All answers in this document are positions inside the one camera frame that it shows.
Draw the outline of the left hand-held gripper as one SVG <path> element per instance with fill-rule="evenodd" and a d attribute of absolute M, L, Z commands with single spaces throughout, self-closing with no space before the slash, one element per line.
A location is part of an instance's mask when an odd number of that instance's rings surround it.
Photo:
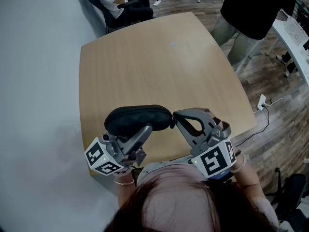
<path fill-rule="evenodd" d="M 109 176 L 134 164 L 140 166 L 146 157 L 142 146 L 152 131 L 152 126 L 146 125 L 130 139 L 111 134 L 95 138 L 84 153 L 89 168 L 96 173 Z"/>

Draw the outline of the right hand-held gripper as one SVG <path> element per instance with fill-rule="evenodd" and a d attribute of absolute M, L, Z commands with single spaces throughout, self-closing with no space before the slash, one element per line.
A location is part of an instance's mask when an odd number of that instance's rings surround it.
<path fill-rule="evenodd" d="M 235 163 L 236 154 L 229 139 L 230 125 L 208 109 L 189 108 L 173 113 L 176 126 L 192 147 L 191 162 L 206 178 L 218 178 Z M 188 120 L 199 122 L 197 130 Z"/>

